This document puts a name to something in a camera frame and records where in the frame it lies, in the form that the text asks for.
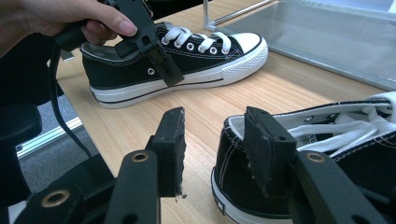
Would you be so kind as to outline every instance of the light wood tabletop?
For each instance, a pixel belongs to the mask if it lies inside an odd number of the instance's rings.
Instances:
[[[257,2],[214,0],[209,3],[209,15],[216,19]],[[203,29],[203,15],[203,7],[198,6],[161,21],[208,34]],[[59,84],[114,175],[127,153],[145,147],[165,111],[178,106],[185,108],[187,149],[182,186],[187,198],[162,199],[163,223],[231,223],[215,205],[210,175],[223,121],[243,114],[247,105],[277,114],[331,102],[363,100],[382,92],[270,52],[267,63],[258,72],[229,86],[173,91],[137,105],[106,109],[92,96],[81,54],[78,50],[73,53],[75,59],[60,62]]]

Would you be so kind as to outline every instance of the gray carpet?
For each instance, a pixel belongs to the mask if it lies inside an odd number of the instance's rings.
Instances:
[[[66,97],[61,96],[59,98],[59,107],[65,122],[77,117],[75,110],[69,104]],[[59,126],[53,116],[50,103],[41,105],[38,110],[43,119],[42,133]],[[90,150],[92,155],[98,153],[83,127],[74,131],[74,133],[84,146]],[[66,135],[29,156],[20,159],[20,164],[31,190],[39,191],[87,158],[87,155]]]

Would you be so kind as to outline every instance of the fingernail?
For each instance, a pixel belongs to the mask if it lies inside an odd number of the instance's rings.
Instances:
[[[122,33],[128,36],[135,35],[137,31],[137,28],[130,21],[120,22],[119,27],[122,30]]]

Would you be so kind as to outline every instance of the black canvas shoe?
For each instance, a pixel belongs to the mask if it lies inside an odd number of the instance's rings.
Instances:
[[[395,107],[396,92],[387,92],[274,118],[297,140],[298,150],[327,153],[370,201],[389,204],[396,199]],[[288,218],[287,200],[263,198],[249,169],[244,134],[245,116],[225,120],[211,178],[220,211],[237,223],[291,223],[268,219]]]
[[[265,40],[255,34],[217,32],[208,38],[170,23],[156,24],[156,33],[184,77],[173,87],[138,51],[121,59],[112,47],[81,46],[91,91],[101,105],[119,108],[169,91],[228,85],[260,69],[268,56]]]

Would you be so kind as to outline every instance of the metal frame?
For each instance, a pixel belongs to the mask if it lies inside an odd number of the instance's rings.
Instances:
[[[211,21],[209,19],[209,4],[208,4],[208,0],[204,0],[204,28],[206,30],[209,30],[209,31],[215,31],[217,25],[219,25],[219,24],[221,24],[221,23],[223,23],[225,21],[231,20],[233,18],[236,18],[236,17],[238,17],[240,15],[243,15],[243,14],[245,14],[245,13],[247,13],[247,12],[253,10],[253,9],[256,9],[258,7],[262,7],[262,6],[268,5],[268,4],[272,3],[272,2],[275,2],[275,0],[263,0],[263,1],[261,1],[259,3],[256,3],[256,4],[254,4],[254,5],[250,6],[250,7],[245,7],[243,9],[241,9],[241,10],[235,11],[233,13],[230,13],[230,14],[226,15],[226,16],[223,16],[223,17],[218,18],[218,19],[216,19],[214,21]]]

